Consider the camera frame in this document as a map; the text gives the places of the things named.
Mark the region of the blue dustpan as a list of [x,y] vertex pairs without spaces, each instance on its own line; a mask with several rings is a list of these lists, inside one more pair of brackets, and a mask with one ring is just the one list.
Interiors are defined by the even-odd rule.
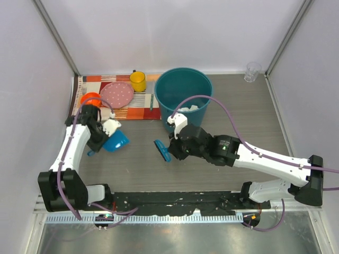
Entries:
[[[115,152],[116,150],[119,150],[125,145],[129,144],[129,142],[130,142],[129,139],[121,130],[116,130],[116,132],[111,137],[109,137],[108,141],[103,145],[101,150],[104,149],[107,152]],[[95,153],[98,153],[98,152],[94,152],[90,149],[87,155],[92,156]]]

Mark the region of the blue hand brush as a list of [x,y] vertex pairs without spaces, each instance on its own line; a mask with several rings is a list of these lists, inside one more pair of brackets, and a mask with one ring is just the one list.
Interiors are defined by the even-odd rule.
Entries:
[[172,160],[171,155],[168,152],[168,149],[165,147],[165,145],[161,142],[161,140],[156,139],[154,141],[154,145],[156,146],[157,150],[159,151],[163,159],[166,162],[171,162]]

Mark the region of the teal plastic bin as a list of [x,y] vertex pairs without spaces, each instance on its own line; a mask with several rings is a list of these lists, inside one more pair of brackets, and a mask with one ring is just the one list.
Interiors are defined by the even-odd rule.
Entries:
[[[202,72],[182,67],[168,70],[160,75],[155,85],[155,97],[160,108],[163,126],[168,133],[173,132],[174,129],[167,124],[167,118],[183,100],[195,95],[210,97],[213,95],[213,85]],[[189,124],[200,126],[209,102],[207,98],[195,98],[179,108],[197,106],[198,109],[183,113],[188,118]]]

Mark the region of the large paper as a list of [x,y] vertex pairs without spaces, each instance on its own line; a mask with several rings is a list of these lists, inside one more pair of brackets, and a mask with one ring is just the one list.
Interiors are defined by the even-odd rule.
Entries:
[[178,112],[192,112],[198,109],[199,107],[197,105],[191,105],[190,107],[181,107],[177,111]]

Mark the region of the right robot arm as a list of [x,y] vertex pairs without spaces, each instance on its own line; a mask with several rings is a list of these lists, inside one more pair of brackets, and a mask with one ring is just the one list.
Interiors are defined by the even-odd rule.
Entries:
[[309,206],[323,204],[323,159],[320,156],[288,157],[242,143],[229,135],[212,136],[192,124],[179,133],[170,133],[169,141],[168,151],[178,160],[195,156],[215,166],[248,168],[276,177],[268,182],[243,183],[239,195],[243,208],[283,198],[294,198]]

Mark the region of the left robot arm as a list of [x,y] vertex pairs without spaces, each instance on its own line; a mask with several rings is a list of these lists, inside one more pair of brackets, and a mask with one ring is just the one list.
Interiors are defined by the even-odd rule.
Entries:
[[38,175],[38,185],[48,212],[86,210],[92,203],[101,211],[112,207],[113,196],[108,184],[86,186],[78,171],[85,147],[99,152],[121,127],[111,113],[100,122],[101,111],[94,105],[82,106],[67,118],[66,135],[60,152],[50,169]]

